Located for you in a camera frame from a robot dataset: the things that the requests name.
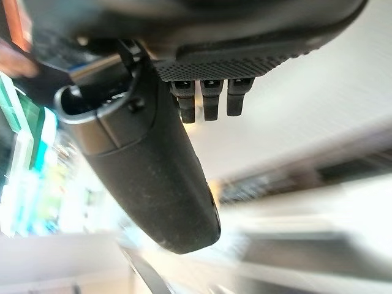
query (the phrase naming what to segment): black plastic cover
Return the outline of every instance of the black plastic cover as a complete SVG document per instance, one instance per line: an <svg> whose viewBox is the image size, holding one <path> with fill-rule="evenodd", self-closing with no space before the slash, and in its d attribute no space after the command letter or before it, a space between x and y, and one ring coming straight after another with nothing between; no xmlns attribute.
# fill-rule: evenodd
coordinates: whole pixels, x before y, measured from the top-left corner
<svg viewBox="0 0 392 294"><path fill-rule="evenodd" d="M76 141L88 145L88 132L80 130L95 123L106 134L105 142L113 142L112 149L99 154L97 148L91 153L84 146L85 156L125 212L155 242L178 254L209 246L219 239L219 218L168 85L148 66L134 84L128 97L75 116L63 109L69 93L62 90L56 97L59 118ZM129 107L135 99L143 103ZM99 146L99 137L90 144Z"/></svg>

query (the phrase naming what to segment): black plastic tab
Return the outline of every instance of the black plastic tab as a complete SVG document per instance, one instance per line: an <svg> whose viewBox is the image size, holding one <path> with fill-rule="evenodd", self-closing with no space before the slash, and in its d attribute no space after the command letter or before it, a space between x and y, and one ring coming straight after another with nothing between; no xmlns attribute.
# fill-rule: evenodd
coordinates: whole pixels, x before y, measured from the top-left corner
<svg viewBox="0 0 392 294"><path fill-rule="evenodd" d="M236 78L228 81L227 115L239 116L243 112L244 96L251 90L255 78Z"/></svg>
<svg viewBox="0 0 392 294"><path fill-rule="evenodd" d="M216 121L218 119L219 95L222 92L222 80L201 81L203 94L204 119Z"/></svg>
<svg viewBox="0 0 392 294"><path fill-rule="evenodd" d="M174 81L171 91L177 97L184 124L195 122L195 81Z"/></svg>

